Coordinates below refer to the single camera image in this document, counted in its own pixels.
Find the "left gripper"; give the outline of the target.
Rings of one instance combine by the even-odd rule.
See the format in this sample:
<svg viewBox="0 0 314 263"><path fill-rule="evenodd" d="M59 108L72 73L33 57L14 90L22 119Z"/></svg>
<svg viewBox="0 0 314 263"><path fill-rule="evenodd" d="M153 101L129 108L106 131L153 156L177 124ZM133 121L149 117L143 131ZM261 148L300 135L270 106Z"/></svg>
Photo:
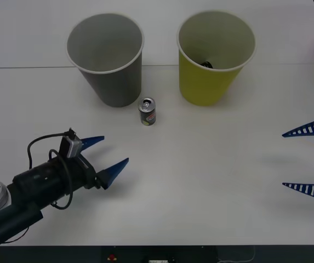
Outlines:
<svg viewBox="0 0 314 263"><path fill-rule="evenodd" d="M80 152L104 139L104 136L81 139L82 147ZM67 170L69 171L73 191L76 191L81 187L86 189L95 187L97 189L103 188L104 190L107 190L129 162L129 158L126 158L119 163L96 173L94 167L82 154L72 158L67 158L64 155L60 156L64 159Z"/></svg>

